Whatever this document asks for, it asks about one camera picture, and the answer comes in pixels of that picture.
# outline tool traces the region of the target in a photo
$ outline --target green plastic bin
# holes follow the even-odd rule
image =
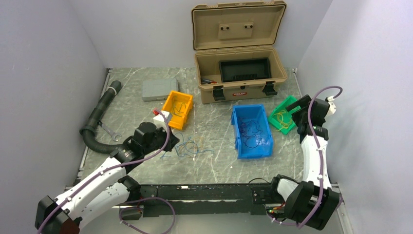
[[[273,110],[273,112],[271,112],[270,116],[268,117],[268,122],[285,135],[289,133],[291,129],[293,129],[296,126],[296,124],[292,120],[291,114],[286,110],[287,106],[293,104],[296,101],[297,99],[294,96],[292,95],[288,96],[279,106],[277,106]],[[293,110],[291,110],[291,112],[294,113],[299,109],[300,107],[296,107]],[[282,118],[280,117],[280,119],[282,119],[284,123],[288,124],[287,128],[284,127],[281,124],[281,122],[277,119],[278,113],[281,113],[282,115]]]

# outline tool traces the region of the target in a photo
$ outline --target marble tabletop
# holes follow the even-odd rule
[[[119,80],[123,88],[108,107],[102,122],[115,132],[122,134],[119,142],[133,135],[143,121],[152,122],[154,108],[161,109],[165,101],[142,100],[142,82],[146,79],[177,78],[179,91],[193,95],[194,106],[182,131],[185,141],[190,137],[197,143],[199,151],[193,156],[178,156],[167,152],[145,161],[129,175],[140,184],[203,184],[245,183],[253,178],[271,180],[277,174],[302,179],[303,153],[296,129],[284,135],[270,125],[274,139],[273,154],[262,159],[237,159],[234,147],[234,128],[230,123],[234,105],[263,104],[269,115],[287,96],[300,97],[291,69],[286,69],[289,78],[280,87],[278,95],[269,98],[226,101],[202,104],[200,90],[195,79],[195,68],[119,68],[110,70],[109,84]],[[182,135],[177,134],[180,143]],[[100,127],[96,139],[105,144],[116,144]],[[88,150],[83,177],[107,158],[107,155]]]

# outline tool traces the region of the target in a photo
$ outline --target storage bin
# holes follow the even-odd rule
[[[260,1],[203,4],[193,8],[193,47],[197,51],[196,78],[202,103],[277,94],[278,87],[287,80],[287,73],[272,45],[286,7],[284,1]],[[222,70],[220,65],[224,63],[246,63],[250,67],[254,63],[254,67],[244,71],[231,70],[234,66],[230,71]],[[214,83],[202,82],[205,79]]]
[[[169,126],[182,130],[187,122],[189,111],[192,109],[192,95],[172,90],[162,107],[163,111],[172,114]]]
[[[272,155],[274,142],[263,105],[233,106],[231,124],[234,125],[238,159]]]
[[[296,102],[297,99],[290,95],[280,105],[278,105],[268,117],[268,122],[276,127],[283,134],[287,134],[293,129],[296,124],[292,120],[291,114],[286,110],[286,107]],[[294,113],[300,107],[294,108],[291,112]]]

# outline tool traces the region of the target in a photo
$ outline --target wrench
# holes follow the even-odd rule
[[[116,133],[112,131],[108,126],[106,126],[102,121],[98,121],[97,124],[99,124],[100,127],[103,128],[109,135],[111,135],[113,141],[119,141],[119,139],[116,139],[116,137],[122,137],[120,133]]]

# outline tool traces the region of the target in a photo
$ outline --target red label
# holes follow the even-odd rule
[[[246,92],[241,92],[241,93],[233,93],[233,96],[243,96],[246,95]]]

